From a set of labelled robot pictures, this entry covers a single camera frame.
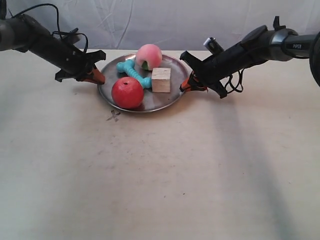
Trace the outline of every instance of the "blue bone toy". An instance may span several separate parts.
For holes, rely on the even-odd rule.
[[[150,89],[151,88],[151,77],[145,77],[139,75],[139,73],[136,72],[134,69],[135,67],[135,61],[132,59],[128,59],[125,62],[118,62],[116,64],[116,70],[119,73],[126,73],[129,77],[132,77],[139,81],[142,88],[144,89]]]

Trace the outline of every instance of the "wooden cube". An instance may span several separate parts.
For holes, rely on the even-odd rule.
[[[151,87],[153,93],[170,93],[171,68],[156,67],[152,70]]]

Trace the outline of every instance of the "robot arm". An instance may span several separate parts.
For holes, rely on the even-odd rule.
[[[24,14],[35,7],[6,19],[6,1],[0,0],[0,51],[12,49],[36,54],[61,69],[55,75],[55,80],[59,82],[63,79],[76,79],[78,82],[104,84],[105,77],[99,72],[95,63],[105,60],[106,54],[101,50],[86,53],[76,48],[73,45],[73,37],[82,33],[76,33],[78,29],[61,32],[57,7],[50,3],[36,7],[41,6],[52,6],[56,9],[58,31],[50,33],[34,18]]]
[[[293,58],[310,58],[310,61],[314,62],[310,64],[311,71],[316,69],[313,67],[319,62],[318,54],[314,54],[319,51],[317,50],[319,46],[316,46],[318,41],[316,35],[298,35],[294,30],[281,26],[278,16],[274,19],[273,27],[274,30],[268,30],[266,25],[260,26],[227,50],[223,50],[212,37],[208,38],[204,46],[212,55],[202,61],[187,51],[183,52],[180,59],[192,68],[192,73],[182,83],[180,90],[206,91],[209,88],[217,92],[222,99],[230,93],[226,89],[227,86],[223,86],[220,82],[222,79],[229,77],[228,83],[233,91],[242,92],[238,86],[241,85],[244,69],[270,60],[285,62]],[[240,77],[237,86],[231,83],[234,73],[239,73]],[[312,74],[317,83],[320,83],[318,81],[320,74],[317,71]]]

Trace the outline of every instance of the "metal plate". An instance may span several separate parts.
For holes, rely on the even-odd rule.
[[[124,62],[128,59],[135,59],[136,53],[124,55],[109,62],[103,69],[102,74],[105,76],[105,84],[99,85],[98,89],[102,97],[113,107],[133,113],[150,113],[164,109],[175,103],[183,93],[180,91],[181,83],[188,78],[189,73],[184,65],[179,60],[168,55],[162,55],[161,68],[171,68],[171,92],[170,93],[155,93],[151,89],[144,90],[144,98],[142,104],[136,109],[123,109],[118,107],[111,96],[111,90],[115,82],[122,77],[126,77],[125,73],[118,73],[116,65],[119,62]],[[146,71],[139,66],[134,66],[134,69],[142,77],[151,77],[151,71]]]

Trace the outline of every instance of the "table surface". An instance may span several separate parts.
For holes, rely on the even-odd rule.
[[[135,51],[105,52],[99,69]],[[1,240],[319,239],[308,60],[247,69],[244,92],[224,99],[190,92],[117,120],[96,85],[59,83],[29,52],[0,61]]]

